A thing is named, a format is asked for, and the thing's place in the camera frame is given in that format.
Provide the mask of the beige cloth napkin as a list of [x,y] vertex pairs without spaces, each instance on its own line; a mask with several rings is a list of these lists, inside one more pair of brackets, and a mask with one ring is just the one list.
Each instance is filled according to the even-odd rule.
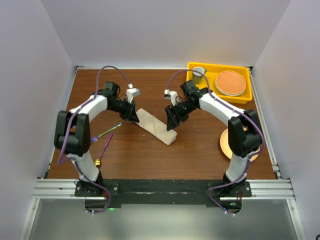
[[165,145],[170,146],[178,136],[174,130],[167,130],[167,125],[157,119],[154,115],[140,108],[136,112],[139,123],[137,125],[163,142]]

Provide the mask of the iridescent fork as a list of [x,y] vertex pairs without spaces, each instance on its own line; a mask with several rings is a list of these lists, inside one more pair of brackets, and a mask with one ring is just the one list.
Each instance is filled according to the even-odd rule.
[[120,127],[123,123],[122,122],[119,122],[118,124],[116,124],[115,126],[113,126],[112,128],[108,129],[107,131],[105,132],[102,132],[101,134],[99,134],[98,136],[94,136],[91,138],[90,142],[91,143],[95,143],[98,141],[98,139],[100,139],[102,136],[104,136],[105,134],[115,130],[116,128]]

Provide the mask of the gold purple spoon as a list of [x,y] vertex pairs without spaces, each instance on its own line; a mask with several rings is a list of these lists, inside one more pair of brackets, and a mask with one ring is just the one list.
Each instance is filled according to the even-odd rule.
[[112,133],[112,134],[108,137],[108,139],[107,139],[107,141],[106,141],[106,143],[105,143],[105,145],[104,145],[104,147],[103,147],[100,155],[99,155],[98,158],[94,161],[94,165],[95,165],[98,169],[102,166],[102,158],[103,158],[103,155],[104,155],[105,151],[107,150],[107,147],[109,146],[110,141],[111,141],[111,139],[113,138],[113,136],[114,136],[114,134]]

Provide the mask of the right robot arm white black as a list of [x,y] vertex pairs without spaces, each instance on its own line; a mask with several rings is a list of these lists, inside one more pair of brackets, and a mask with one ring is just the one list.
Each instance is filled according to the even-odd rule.
[[265,145],[258,115],[252,109],[243,110],[222,100],[208,87],[199,89],[191,80],[184,82],[180,88],[185,96],[183,101],[178,100],[176,91],[164,90],[164,98],[171,101],[171,105],[165,108],[166,130],[178,127],[197,109],[210,113],[224,123],[228,128],[228,145],[232,155],[223,176],[224,183],[211,189],[222,188],[227,196],[233,197],[241,190],[240,183],[247,177],[251,158],[258,155]]

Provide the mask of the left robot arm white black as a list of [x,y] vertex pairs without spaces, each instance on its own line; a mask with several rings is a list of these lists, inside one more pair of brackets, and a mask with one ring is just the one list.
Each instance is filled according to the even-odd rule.
[[121,88],[107,81],[103,89],[96,89],[84,103],[69,111],[57,114],[54,146],[60,150],[57,164],[70,160],[79,174],[80,189],[86,189],[92,196],[106,194],[100,170],[90,154],[92,143],[90,123],[100,113],[109,110],[118,113],[128,122],[139,123],[134,98],[140,90],[130,83],[125,98],[120,99]]

